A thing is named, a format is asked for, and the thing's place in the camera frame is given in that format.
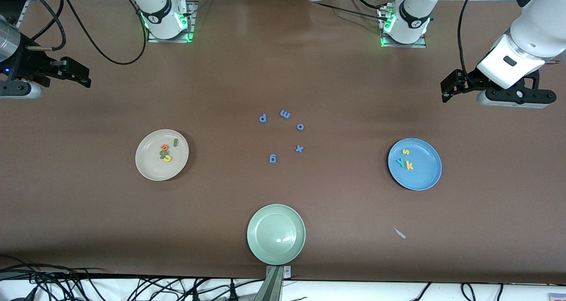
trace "brown table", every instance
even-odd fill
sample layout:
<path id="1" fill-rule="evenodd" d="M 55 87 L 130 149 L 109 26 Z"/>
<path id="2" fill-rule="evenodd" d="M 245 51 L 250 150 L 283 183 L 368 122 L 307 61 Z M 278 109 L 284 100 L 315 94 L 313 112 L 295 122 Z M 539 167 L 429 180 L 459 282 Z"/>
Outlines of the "brown table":
<path id="1" fill-rule="evenodd" d="M 125 0 L 72 1 L 112 58 L 137 55 Z M 428 48 L 407 50 L 380 47 L 372 19 L 305 0 L 212 0 L 193 43 L 150 43 L 126 67 L 105 61 L 65 8 L 69 40 L 51 56 L 88 66 L 92 88 L 53 80 L 39 100 L 0 102 L 0 251 L 111 273 L 261 277 L 247 223 L 282 203 L 306 223 L 291 263 L 302 279 L 566 282 L 564 67 L 540 71 L 558 92 L 544 110 L 483 107 L 474 93 L 442 104 L 461 5 L 438 3 Z M 519 12 L 470 3 L 468 68 Z M 34 3 L 22 32 L 48 20 Z M 58 42 L 56 28 L 40 39 Z M 180 176 L 152 182 L 134 154 L 162 128 L 182 132 L 191 155 Z M 428 191 L 405 190 L 386 168 L 405 137 L 440 153 Z"/>

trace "white floor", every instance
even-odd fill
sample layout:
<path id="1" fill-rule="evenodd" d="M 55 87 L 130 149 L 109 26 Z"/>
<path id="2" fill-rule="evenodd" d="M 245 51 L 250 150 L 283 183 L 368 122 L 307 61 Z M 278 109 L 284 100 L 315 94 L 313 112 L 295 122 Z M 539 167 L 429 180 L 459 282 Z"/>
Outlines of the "white floor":
<path id="1" fill-rule="evenodd" d="M 171 279 L 165 279 L 159 284 L 166 285 Z M 235 283 L 247 281 L 238 279 Z M 184 287 L 192 287 L 194 280 L 185 279 Z M 126 301 L 132 291 L 136 289 L 137 279 L 94 279 L 93 283 L 104 297 L 105 301 Z M 217 287 L 228 284 L 228 279 L 213 279 L 202 284 L 198 290 Z M 304 298 L 305 301 L 412 301 L 421 292 L 425 283 L 400 283 L 400 282 L 325 282 L 325 281 L 285 281 L 283 297 L 281 301 L 297 301 Z M 237 289 L 239 296 L 256 293 L 261 282 L 252 283 Z M 477 301 L 495 301 L 499 285 L 497 284 L 473 284 Z M 34 285 L 26 280 L 12 280 L 0 282 L 0 301 L 11 301 L 17 297 L 25 297 Z M 83 281 L 85 292 L 91 301 L 103 301 L 92 289 L 88 281 Z M 182 291 L 180 283 L 172 285 L 172 288 Z M 152 286 L 137 297 L 138 301 L 147 301 L 159 288 Z M 201 301 L 208 301 L 218 296 L 222 290 L 200 294 Z M 53 288 L 57 297 L 63 296 Z M 548 293 L 566 293 L 566 287 L 562 286 L 540 286 L 540 285 L 505 285 L 501 295 L 501 301 L 547 301 Z M 173 293 L 160 293 L 154 301 L 176 301 L 177 296 Z M 43 291 L 36 294 L 34 301 L 49 301 Z M 459 283 L 433 283 L 426 291 L 421 301 L 466 301 L 460 291 Z"/>

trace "light green bowl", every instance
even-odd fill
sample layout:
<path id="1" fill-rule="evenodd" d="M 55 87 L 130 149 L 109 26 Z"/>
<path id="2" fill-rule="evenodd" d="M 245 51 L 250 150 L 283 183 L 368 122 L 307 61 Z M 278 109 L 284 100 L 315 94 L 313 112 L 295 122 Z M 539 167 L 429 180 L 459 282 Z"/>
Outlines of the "light green bowl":
<path id="1" fill-rule="evenodd" d="M 305 223 L 291 207 L 272 204 L 258 210 L 249 221 L 249 249 L 268 265 L 284 265 L 305 245 Z"/>

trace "plate rim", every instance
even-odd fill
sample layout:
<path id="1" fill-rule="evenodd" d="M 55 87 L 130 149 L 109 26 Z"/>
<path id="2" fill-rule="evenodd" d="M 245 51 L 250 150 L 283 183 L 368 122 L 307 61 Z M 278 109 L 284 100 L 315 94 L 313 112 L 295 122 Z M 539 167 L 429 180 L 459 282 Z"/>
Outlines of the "plate rim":
<path id="1" fill-rule="evenodd" d="M 395 174 L 393 173 L 393 170 L 391 169 L 391 155 L 392 152 L 394 150 L 394 148 L 396 148 L 396 146 L 398 146 L 398 144 L 402 144 L 404 142 L 409 142 L 411 140 L 415 140 L 418 142 L 422 142 L 428 146 L 430 146 L 430 148 L 436 153 L 436 157 L 438 158 L 438 163 L 439 163 L 439 172 L 438 172 L 438 178 L 436 178 L 436 180 L 434 181 L 434 183 L 431 184 L 431 186 L 428 186 L 427 188 L 410 188 L 408 187 L 406 184 L 400 182 L 400 180 L 397 179 L 397 177 L 395 176 Z M 401 140 L 398 140 L 397 142 L 395 142 L 395 144 L 393 144 L 390 148 L 389 154 L 387 156 L 387 168 L 390 171 L 391 176 L 393 177 L 393 179 L 401 186 L 403 186 L 404 188 L 406 188 L 407 190 L 411 190 L 411 191 L 426 191 L 429 190 L 430 188 L 434 187 L 440 180 L 440 177 L 442 176 L 442 159 L 440 158 L 440 154 L 438 154 L 438 151 L 436 150 L 436 148 L 434 148 L 434 146 L 432 146 L 432 144 L 430 144 L 429 142 L 425 141 L 425 140 L 421 140 L 420 138 L 416 138 L 416 137 L 407 137 L 407 138 L 403 138 Z"/>
<path id="2" fill-rule="evenodd" d="M 254 223 L 252 226 L 252 221 L 253 219 L 259 214 L 261 213 L 262 210 L 267 210 L 269 208 L 274 208 L 274 207 L 279 207 L 279 208 L 283 208 L 284 210 L 287 210 L 288 212 L 294 213 L 297 215 L 297 217 L 299 217 L 299 221 L 300 224 L 299 226 L 301 227 L 301 230 L 303 231 L 303 237 L 300 243 L 300 247 L 298 247 L 297 249 L 297 253 L 294 254 L 293 258 L 291 258 L 290 260 L 284 262 L 284 263 L 271 263 L 270 260 L 266 260 L 264 258 L 260 258 L 259 256 L 256 255 L 256 252 L 254 251 L 254 249 L 252 249 L 252 245 L 250 244 L 251 238 L 255 238 L 257 241 L 257 232 L 253 231 L 253 229 L 256 228 L 257 223 Z M 301 215 L 294 210 L 292 207 L 287 206 L 285 204 L 269 204 L 269 205 L 265 205 L 263 207 L 261 207 L 260 209 L 258 209 L 255 213 L 253 213 L 253 216 L 249 219 L 249 223 L 247 226 L 247 230 L 246 230 L 246 237 L 247 237 L 247 243 L 248 243 L 248 248 L 249 250 L 251 250 L 253 256 L 255 256 L 257 259 L 259 259 L 259 261 L 266 263 L 267 265 L 284 265 L 286 263 L 290 263 L 291 261 L 293 261 L 295 258 L 297 258 L 297 256 L 299 256 L 299 254 L 301 254 L 301 251 L 303 251 L 303 248 L 305 246 L 305 242 L 307 240 L 307 229 L 305 226 L 305 221 L 303 220 L 303 218 L 301 217 Z"/>
<path id="3" fill-rule="evenodd" d="M 177 135 L 177 134 L 178 134 L 178 135 L 181 137 L 182 141 L 183 141 L 183 142 L 186 144 L 186 146 L 187 146 L 187 156 L 186 156 L 186 158 L 184 159 L 184 164 L 181 166 L 181 168 L 180 168 L 180 170 L 179 170 L 178 172 L 176 172 L 175 174 L 173 174 L 172 176 L 167 177 L 167 178 L 155 179 L 155 178 L 150 178 L 149 176 L 147 176 L 146 174 L 144 174 L 144 173 L 140 170 L 140 166 L 139 166 L 140 164 L 138 163 L 138 155 L 141 153 L 141 151 L 142 151 L 142 144 L 147 140 L 147 138 L 149 138 L 150 135 L 156 134 L 156 133 L 161 132 L 161 131 L 163 131 L 163 132 L 174 132 L 174 133 L 176 133 L 176 134 L 174 134 L 174 135 Z M 190 153 L 191 153 L 191 148 L 190 148 L 190 146 L 188 145 L 187 139 L 184 138 L 184 136 L 183 136 L 180 132 L 178 132 L 178 131 L 176 131 L 176 130 L 172 130 L 172 129 L 160 129 L 160 130 L 155 130 L 155 131 L 151 132 L 150 134 L 146 135 L 146 136 L 141 140 L 141 142 L 138 144 L 138 148 L 136 149 L 136 154 L 135 154 L 134 160 L 135 160 L 135 162 L 136 162 L 136 168 L 138 169 L 138 172 L 139 172 L 142 176 L 144 176 L 144 178 L 147 178 L 147 179 L 149 179 L 149 180 L 153 180 L 153 181 L 156 181 L 156 182 L 161 182 L 161 181 L 168 180 L 168 179 L 171 179 L 171 178 L 174 178 L 175 176 L 177 176 L 177 175 L 183 170 L 183 168 L 187 165 L 188 156 L 190 155 Z"/>

